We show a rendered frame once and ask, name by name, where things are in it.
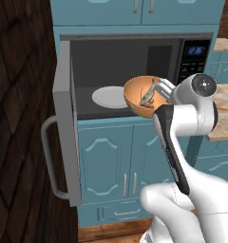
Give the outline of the grey fish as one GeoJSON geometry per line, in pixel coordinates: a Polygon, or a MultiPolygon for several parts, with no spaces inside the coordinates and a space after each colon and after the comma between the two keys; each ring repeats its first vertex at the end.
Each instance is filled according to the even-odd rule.
{"type": "Polygon", "coordinates": [[[153,78],[152,85],[149,87],[147,92],[141,96],[141,101],[139,103],[139,106],[144,106],[146,103],[149,103],[150,101],[153,100],[154,93],[155,93],[155,86],[156,86],[156,79],[153,78]]]}

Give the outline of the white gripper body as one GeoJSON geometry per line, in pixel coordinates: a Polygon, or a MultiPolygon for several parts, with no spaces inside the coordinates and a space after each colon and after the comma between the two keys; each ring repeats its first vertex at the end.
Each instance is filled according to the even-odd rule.
{"type": "Polygon", "coordinates": [[[176,87],[166,79],[160,79],[155,86],[155,90],[160,93],[169,103],[174,101],[173,90],[176,87]]]}

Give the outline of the white microwave turntable plate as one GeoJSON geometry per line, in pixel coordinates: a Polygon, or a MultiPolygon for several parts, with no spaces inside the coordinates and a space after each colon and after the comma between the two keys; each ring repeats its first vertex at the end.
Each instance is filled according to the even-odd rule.
{"type": "Polygon", "coordinates": [[[127,108],[122,86],[105,86],[92,93],[92,100],[97,105],[109,109],[127,108]]]}

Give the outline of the orange bowl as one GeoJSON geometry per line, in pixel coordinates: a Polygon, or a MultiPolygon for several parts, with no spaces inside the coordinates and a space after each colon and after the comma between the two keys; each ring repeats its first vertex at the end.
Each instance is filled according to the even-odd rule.
{"type": "Polygon", "coordinates": [[[139,106],[141,101],[141,96],[144,95],[149,87],[152,85],[152,79],[156,79],[156,84],[160,80],[156,76],[138,76],[130,79],[123,89],[123,96],[133,113],[138,116],[151,119],[154,112],[163,104],[168,104],[168,101],[157,91],[154,93],[153,104],[154,108],[147,108],[144,106],[139,106]]]}

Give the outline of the blue drawer front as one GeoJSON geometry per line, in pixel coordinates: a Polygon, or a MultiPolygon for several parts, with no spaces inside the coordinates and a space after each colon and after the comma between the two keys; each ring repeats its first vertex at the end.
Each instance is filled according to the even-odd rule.
{"type": "Polygon", "coordinates": [[[129,200],[119,200],[105,203],[101,205],[97,209],[97,218],[101,222],[121,222],[126,220],[136,220],[150,217],[151,214],[148,213],[141,205],[140,201],[135,199],[129,200]],[[114,212],[122,213],[122,212],[130,212],[141,209],[138,214],[134,215],[122,215],[115,216],[114,212]]]}

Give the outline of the grey microwave oven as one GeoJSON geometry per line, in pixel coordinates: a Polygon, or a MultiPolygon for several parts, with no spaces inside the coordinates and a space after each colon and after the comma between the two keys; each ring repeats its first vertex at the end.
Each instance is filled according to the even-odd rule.
{"type": "Polygon", "coordinates": [[[77,117],[131,117],[129,108],[97,105],[92,93],[100,87],[123,86],[129,79],[145,75],[177,85],[204,71],[212,37],[209,32],[63,35],[61,39],[70,42],[77,117]]]}

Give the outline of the grey microwave door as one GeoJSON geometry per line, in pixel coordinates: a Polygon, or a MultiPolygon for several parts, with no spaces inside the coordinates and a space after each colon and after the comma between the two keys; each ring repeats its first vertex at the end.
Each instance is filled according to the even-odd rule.
{"type": "Polygon", "coordinates": [[[52,89],[71,207],[82,204],[78,151],[77,111],[71,67],[70,41],[62,41],[52,89]]]}

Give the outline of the blue cupboards with wooden top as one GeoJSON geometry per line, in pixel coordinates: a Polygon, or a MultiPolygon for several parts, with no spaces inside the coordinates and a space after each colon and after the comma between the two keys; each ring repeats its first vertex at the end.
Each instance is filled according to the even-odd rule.
{"type": "Polygon", "coordinates": [[[213,77],[218,84],[228,84],[228,39],[216,40],[205,73],[213,77]]]}

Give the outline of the blue base cupboard door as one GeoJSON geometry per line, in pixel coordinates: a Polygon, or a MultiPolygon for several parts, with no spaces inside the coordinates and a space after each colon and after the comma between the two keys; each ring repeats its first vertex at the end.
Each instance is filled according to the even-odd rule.
{"type": "Polygon", "coordinates": [[[132,125],[79,130],[84,204],[127,197],[132,132],[132,125]],[[127,174],[125,197],[124,174],[127,174]]]}
{"type": "Polygon", "coordinates": [[[138,197],[143,186],[162,182],[174,182],[174,179],[154,125],[135,124],[128,196],[138,197]],[[132,196],[134,172],[137,173],[138,178],[136,195],[132,196]]]}

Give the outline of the blue island cupboards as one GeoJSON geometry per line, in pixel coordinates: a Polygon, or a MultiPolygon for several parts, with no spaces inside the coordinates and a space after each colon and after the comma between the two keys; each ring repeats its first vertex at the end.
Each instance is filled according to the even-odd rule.
{"type": "Polygon", "coordinates": [[[203,139],[195,168],[228,181],[228,140],[209,141],[203,139]]]}

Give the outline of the blue wall cupboard door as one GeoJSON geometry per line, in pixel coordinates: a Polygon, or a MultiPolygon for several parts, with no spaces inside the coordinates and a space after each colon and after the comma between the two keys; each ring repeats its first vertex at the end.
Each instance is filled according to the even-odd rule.
{"type": "Polygon", "coordinates": [[[141,21],[142,0],[133,13],[134,0],[50,0],[53,25],[128,26],[141,21]]]}
{"type": "Polygon", "coordinates": [[[143,25],[217,25],[225,0],[155,0],[153,13],[148,13],[150,0],[143,0],[143,25]]]}

